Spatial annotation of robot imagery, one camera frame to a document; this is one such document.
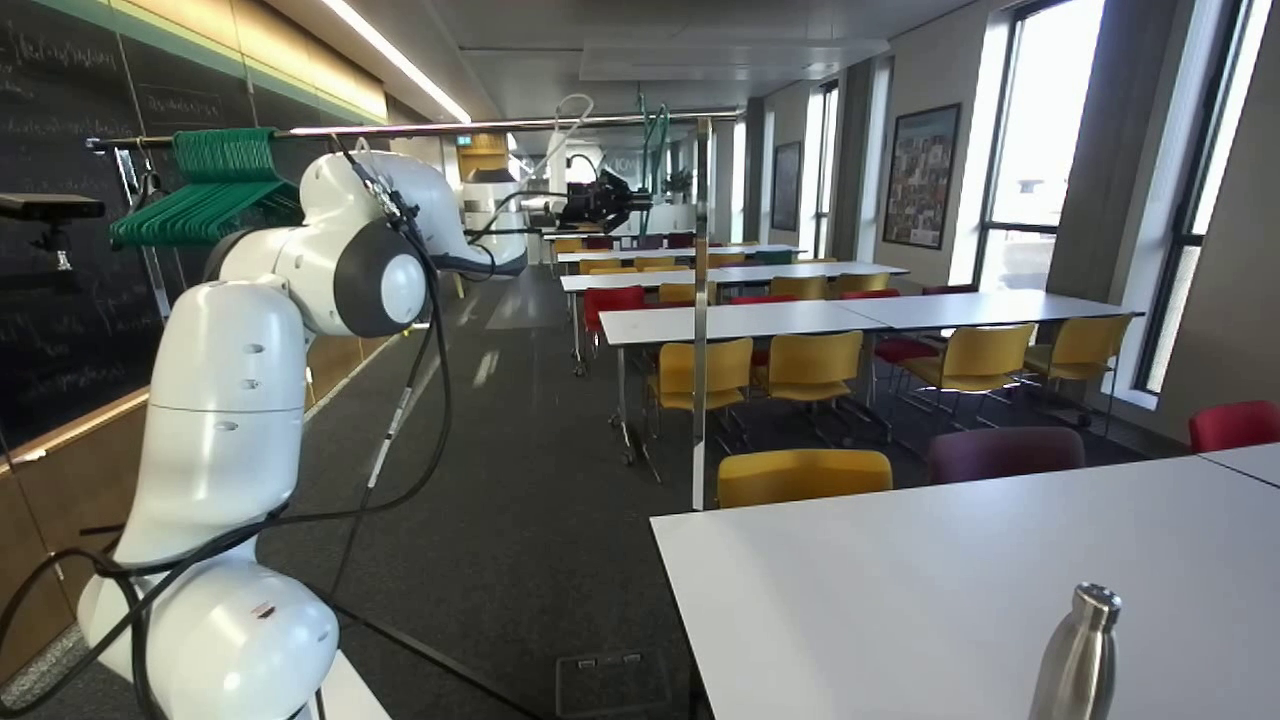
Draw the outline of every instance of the floor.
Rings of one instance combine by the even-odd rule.
[[[392,716],[592,716],[705,720],[696,666],[649,535],[649,515],[689,508],[683,426],[665,471],[635,465],[616,439],[613,354],[568,360],[568,307],[543,267],[446,295],[446,364],[426,352],[426,390],[406,412],[374,495],[420,479],[438,431],[445,458],[401,508],[351,519],[272,527],[263,563],[309,579],[358,618],[342,653]],[[392,404],[417,360],[417,337],[392,342],[315,414],[293,511],[354,508]],[[875,404],[895,434],[895,485],[926,485],[918,450],[948,412]],[[991,425],[1051,425],[1036,395],[985,404]],[[796,408],[752,408],[752,446],[885,444],[873,425],[838,425]],[[1157,439],[1091,439],[1091,458],[1135,458]],[[458,676],[423,659],[438,653]],[[128,685],[84,673],[31,716],[140,716]]]

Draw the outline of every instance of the white robotic arm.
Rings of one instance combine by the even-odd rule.
[[[185,290],[165,322],[115,563],[165,563],[274,511],[298,468],[309,337],[389,337],[423,312],[426,272],[392,231],[392,205],[367,188],[367,171],[417,205],[426,255],[491,267],[465,239],[446,183],[426,164],[389,151],[309,164],[305,223],[239,235],[221,255],[221,280]],[[88,579],[77,617],[95,643],[128,604],[115,583]],[[256,563],[256,540],[185,566],[146,611],[146,685],[176,720],[282,720],[315,697],[332,659],[332,606]],[[130,680],[122,636],[105,664]]]

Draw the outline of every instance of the fluorescent light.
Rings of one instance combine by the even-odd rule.
[[[323,0],[332,16],[338,16],[364,44],[370,44],[389,63],[395,63],[417,88],[423,88],[450,119],[472,122],[472,117],[438,88],[426,70],[420,70],[385,31],[374,31],[347,0]]]

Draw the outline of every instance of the green object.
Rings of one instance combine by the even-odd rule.
[[[113,223],[115,248],[211,248],[230,231],[298,223],[296,188],[280,178],[267,129],[171,135],[185,188]]]

